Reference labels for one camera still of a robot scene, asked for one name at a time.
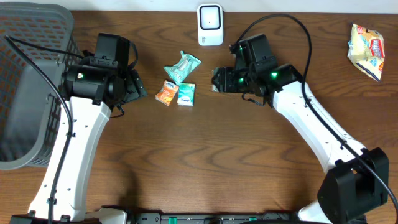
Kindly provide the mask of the orange Kleenex tissue pack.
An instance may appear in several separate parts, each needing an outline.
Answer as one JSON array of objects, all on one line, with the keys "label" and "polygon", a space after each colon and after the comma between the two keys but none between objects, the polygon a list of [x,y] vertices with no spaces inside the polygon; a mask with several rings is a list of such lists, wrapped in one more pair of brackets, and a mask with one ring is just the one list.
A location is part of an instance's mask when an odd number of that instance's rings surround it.
[{"label": "orange Kleenex tissue pack", "polygon": [[158,94],[156,94],[155,98],[157,101],[169,106],[175,94],[178,92],[178,89],[178,85],[165,80],[161,90],[158,92]]}]

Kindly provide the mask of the teal Kleenex tissue pack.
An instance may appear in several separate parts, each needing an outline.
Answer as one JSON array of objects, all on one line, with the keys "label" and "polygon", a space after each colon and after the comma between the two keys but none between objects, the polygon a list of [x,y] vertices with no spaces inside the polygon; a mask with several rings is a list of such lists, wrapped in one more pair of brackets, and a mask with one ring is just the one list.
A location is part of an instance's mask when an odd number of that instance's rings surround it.
[{"label": "teal Kleenex tissue pack", "polygon": [[177,104],[179,106],[193,106],[195,95],[195,84],[181,83],[178,91]]}]

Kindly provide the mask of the teal crinkled snack pack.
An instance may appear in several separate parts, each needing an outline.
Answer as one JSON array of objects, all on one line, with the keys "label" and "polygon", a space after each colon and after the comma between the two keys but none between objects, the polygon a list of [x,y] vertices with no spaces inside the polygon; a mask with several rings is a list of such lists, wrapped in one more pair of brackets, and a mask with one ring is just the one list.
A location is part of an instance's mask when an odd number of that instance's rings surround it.
[{"label": "teal crinkled snack pack", "polygon": [[202,63],[201,60],[191,54],[186,54],[182,50],[180,54],[181,59],[177,64],[164,67],[164,70],[176,85],[180,85]]}]

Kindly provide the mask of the large yellow wipes pack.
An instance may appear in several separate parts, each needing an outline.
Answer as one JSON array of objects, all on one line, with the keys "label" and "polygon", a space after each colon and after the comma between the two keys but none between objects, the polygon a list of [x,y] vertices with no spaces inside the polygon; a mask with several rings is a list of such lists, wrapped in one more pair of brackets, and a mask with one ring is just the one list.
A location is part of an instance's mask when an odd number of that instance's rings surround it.
[{"label": "large yellow wipes pack", "polygon": [[352,24],[347,57],[358,70],[380,82],[385,56],[384,38],[378,31]]}]

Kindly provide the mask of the dark green round-label pack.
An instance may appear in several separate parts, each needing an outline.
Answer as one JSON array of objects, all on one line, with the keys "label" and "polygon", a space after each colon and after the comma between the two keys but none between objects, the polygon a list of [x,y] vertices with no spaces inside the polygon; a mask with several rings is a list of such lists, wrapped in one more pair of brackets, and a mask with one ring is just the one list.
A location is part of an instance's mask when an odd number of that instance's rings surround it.
[{"label": "dark green round-label pack", "polygon": [[218,81],[218,68],[215,68],[212,70],[212,78],[211,78],[211,90],[212,92],[219,92],[218,87],[217,87],[217,81]]}]

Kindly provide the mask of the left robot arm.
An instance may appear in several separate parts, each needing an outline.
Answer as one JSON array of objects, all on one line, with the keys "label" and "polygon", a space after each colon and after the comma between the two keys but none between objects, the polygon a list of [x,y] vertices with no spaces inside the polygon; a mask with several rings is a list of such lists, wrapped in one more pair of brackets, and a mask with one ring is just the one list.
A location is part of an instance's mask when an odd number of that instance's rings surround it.
[{"label": "left robot arm", "polygon": [[129,211],[103,206],[86,211],[86,193],[96,149],[111,110],[146,95],[135,69],[73,65],[62,76],[66,108],[50,162],[27,214],[16,223],[132,223]]}]

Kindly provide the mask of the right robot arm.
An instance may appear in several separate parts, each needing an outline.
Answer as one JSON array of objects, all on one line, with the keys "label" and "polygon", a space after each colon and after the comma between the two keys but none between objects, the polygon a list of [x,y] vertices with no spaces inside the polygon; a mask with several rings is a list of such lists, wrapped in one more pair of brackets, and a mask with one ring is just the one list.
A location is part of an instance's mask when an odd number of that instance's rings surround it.
[{"label": "right robot arm", "polygon": [[326,176],[317,200],[298,212],[300,220],[349,223],[387,202],[387,155],[378,147],[367,149],[350,136],[318,102],[292,65],[260,73],[250,68],[221,67],[212,74],[212,84],[219,92],[262,96],[315,153]]}]

